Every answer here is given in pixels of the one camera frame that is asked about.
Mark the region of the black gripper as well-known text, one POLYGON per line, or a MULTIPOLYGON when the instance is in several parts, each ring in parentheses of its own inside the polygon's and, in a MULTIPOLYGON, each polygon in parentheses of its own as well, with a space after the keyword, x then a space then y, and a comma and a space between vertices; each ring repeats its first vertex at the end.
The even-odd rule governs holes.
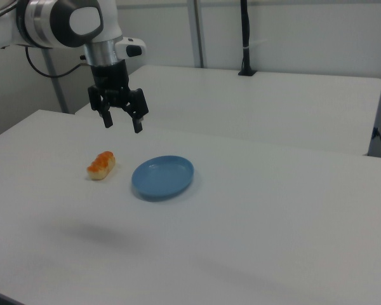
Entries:
POLYGON ((88 88, 90 106, 103 119, 106 128, 113 125, 110 107, 122 108, 133 123, 135 133, 143 130, 142 121, 149 113, 142 89, 130 90, 126 61, 108 66, 91 66, 94 85, 88 88))

